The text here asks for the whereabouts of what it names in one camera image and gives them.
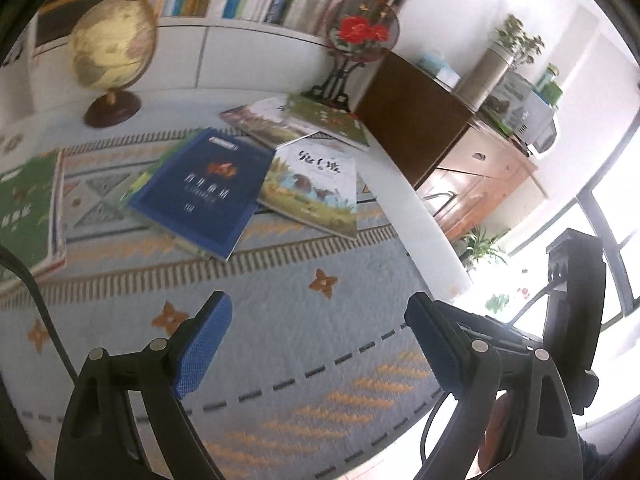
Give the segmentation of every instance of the orange star pattern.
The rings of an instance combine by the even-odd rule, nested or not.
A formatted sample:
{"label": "orange star pattern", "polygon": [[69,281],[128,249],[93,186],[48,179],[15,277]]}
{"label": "orange star pattern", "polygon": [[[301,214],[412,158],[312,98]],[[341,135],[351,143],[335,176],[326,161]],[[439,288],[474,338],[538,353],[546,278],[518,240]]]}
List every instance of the orange star pattern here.
{"label": "orange star pattern", "polygon": [[36,347],[38,354],[41,354],[42,345],[51,338],[49,337],[47,329],[42,327],[40,320],[36,319],[36,321],[33,322],[33,328],[27,332],[27,339]]}
{"label": "orange star pattern", "polygon": [[189,319],[189,314],[176,310],[173,304],[167,301],[162,308],[162,314],[151,322],[151,326],[164,328],[166,334],[171,337],[185,319]]}
{"label": "orange star pattern", "polygon": [[318,292],[322,292],[327,298],[331,298],[332,293],[334,292],[332,287],[338,283],[338,278],[335,276],[327,276],[324,273],[324,270],[318,269],[316,270],[316,279],[309,285],[311,290],[316,290]]}

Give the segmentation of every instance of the brown wooden cabinet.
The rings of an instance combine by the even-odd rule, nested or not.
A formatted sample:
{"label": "brown wooden cabinet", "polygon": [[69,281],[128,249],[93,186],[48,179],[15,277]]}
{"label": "brown wooden cabinet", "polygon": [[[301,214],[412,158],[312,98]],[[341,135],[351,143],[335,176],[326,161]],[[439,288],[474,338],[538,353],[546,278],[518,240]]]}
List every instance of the brown wooden cabinet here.
{"label": "brown wooden cabinet", "polygon": [[481,224],[535,170],[507,139],[474,121],[417,192],[422,199],[448,194],[444,205],[431,209],[447,238],[457,240]]}
{"label": "brown wooden cabinet", "polygon": [[536,170],[509,140],[408,61],[385,58],[356,110],[449,240],[482,223]]}

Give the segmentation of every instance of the globe stand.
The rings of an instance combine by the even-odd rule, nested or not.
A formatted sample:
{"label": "globe stand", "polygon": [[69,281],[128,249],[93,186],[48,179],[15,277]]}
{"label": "globe stand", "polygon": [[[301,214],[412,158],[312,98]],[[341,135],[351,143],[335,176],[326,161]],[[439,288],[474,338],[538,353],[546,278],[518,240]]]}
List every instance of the globe stand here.
{"label": "globe stand", "polygon": [[84,124],[108,128],[132,118],[142,106],[140,98],[124,90],[111,90],[98,97],[84,114]]}

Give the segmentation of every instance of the fan stand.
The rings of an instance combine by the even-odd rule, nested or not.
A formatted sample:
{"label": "fan stand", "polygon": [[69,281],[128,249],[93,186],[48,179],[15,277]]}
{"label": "fan stand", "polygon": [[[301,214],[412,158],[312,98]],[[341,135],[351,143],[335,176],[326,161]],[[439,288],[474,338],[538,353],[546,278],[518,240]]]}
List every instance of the fan stand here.
{"label": "fan stand", "polygon": [[303,96],[323,105],[351,112],[349,108],[349,96],[344,91],[347,78],[355,69],[364,66],[361,61],[354,61],[339,52],[331,51],[334,58],[334,68],[321,85],[314,85],[311,90],[303,92]]}

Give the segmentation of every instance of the cable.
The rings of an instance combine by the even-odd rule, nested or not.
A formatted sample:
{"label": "cable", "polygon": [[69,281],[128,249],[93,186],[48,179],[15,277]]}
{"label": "cable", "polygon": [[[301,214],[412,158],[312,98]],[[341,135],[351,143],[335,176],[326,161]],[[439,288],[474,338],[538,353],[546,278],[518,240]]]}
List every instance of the cable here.
{"label": "cable", "polygon": [[436,418],[436,414],[438,413],[438,410],[442,407],[447,397],[449,397],[449,394],[443,392],[440,398],[438,399],[438,402],[436,402],[434,407],[431,409],[431,413],[429,414],[427,423],[424,425],[424,429],[422,430],[422,437],[420,438],[420,458],[422,459],[422,464],[427,462],[427,451],[425,448],[427,444],[427,435],[429,434],[429,429],[433,424],[433,419]]}
{"label": "cable", "polygon": [[546,296],[548,293],[550,293],[556,285],[557,283],[551,282],[545,288],[540,290],[539,293],[537,293],[533,298],[527,301],[525,306],[523,306],[520,309],[519,313],[517,313],[515,317],[510,322],[507,323],[507,326],[513,326],[517,322],[517,320],[519,320],[522,316],[524,316],[524,313],[527,310],[529,310],[534,303],[536,303],[540,298],[542,298],[542,296]]}
{"label": "cable", "polygon": [[40,292],[40,287],[38,286],[38,283],[36,283],[33,275],[29,272],[29,269],[27,269],[27,267],[11,251],[3,247],[2,245],[0,245],[0,265],[18,276],[18,278],[20,278],[20,280],[27,287],[27,290],[33,298],[33,302],[36,304],[36,308],[40,313],[42,322],[44,323],[44,326],[49,333],[51,342],[58,352],[62,364],[65,365],[66,372],[69,374],[71,381],[75,384],[78,380],[78,374],[76,374],[76,370],[71,364],[71,359],[69,359],[69,356],[66,354],[65,347],[60,341],[60,336],[58,336],[56,327],[53,325],[53,321],[51,320],[51,316],[49,315],[49,311],[47,310],[47,305],[44,303],[44,298],[42,297],[42,293]]}

